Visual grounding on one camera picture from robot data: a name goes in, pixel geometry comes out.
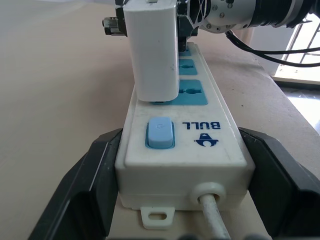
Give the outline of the white power strip blue sockets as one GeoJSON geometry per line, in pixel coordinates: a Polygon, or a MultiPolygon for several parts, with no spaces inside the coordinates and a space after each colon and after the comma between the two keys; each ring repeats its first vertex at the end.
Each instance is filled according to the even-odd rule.
{"type": "Polygon", "coordinates": [[[151,103],[132,94],[115,161],[121,203],[139,210],[149,230],[170,227],[176,211],[201,210],[203,195],[221,210],[237,207],[255,169],[196,44],[179,67],[176,99],[151,103]]]}

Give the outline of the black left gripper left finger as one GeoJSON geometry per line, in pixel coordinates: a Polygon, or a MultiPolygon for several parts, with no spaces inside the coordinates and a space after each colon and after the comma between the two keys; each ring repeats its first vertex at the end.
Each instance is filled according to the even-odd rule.
{"type": "Polygon", "coordinates": [[[122,129],[100,135],[65,174],[28,240],[105,240],[118,196],[122,129]]]}

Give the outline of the white charger block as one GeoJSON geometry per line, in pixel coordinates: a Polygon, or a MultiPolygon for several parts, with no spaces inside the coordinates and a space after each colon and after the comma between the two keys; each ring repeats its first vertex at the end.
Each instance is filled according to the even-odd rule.
{"type": "Polygon", "coordinates": [[[176,0],[129,0],[123,7],[137,98],[167,102],[179,92],[176,0]]]}

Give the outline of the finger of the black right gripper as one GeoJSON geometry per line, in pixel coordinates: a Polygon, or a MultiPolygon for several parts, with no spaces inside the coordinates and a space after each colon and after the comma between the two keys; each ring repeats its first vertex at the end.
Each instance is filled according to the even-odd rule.
{"type": "Polygon", "coordinates": [[[177,0],[178,52],[186,51],[187,39],[198,35],[198,28],[211,11],[211,0],[177,0]]]}
{"type": "Polygon", "coordinates": [[[118,30],[125,35],[127,34],[126,22],[125,22],[125,15],[124,15],[124,6],[129,0],[115,0],[115,13],[117,18],[117,27],[118,30]]]}

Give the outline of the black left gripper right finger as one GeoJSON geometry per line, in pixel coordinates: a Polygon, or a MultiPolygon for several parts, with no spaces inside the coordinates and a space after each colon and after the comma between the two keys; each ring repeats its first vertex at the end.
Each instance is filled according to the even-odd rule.
{"type": "Polygon", "coordinates": [[[276,240],[320,240],[320,180],[276,138],[239,128],[255,164],[248,190],[276,240]]]}

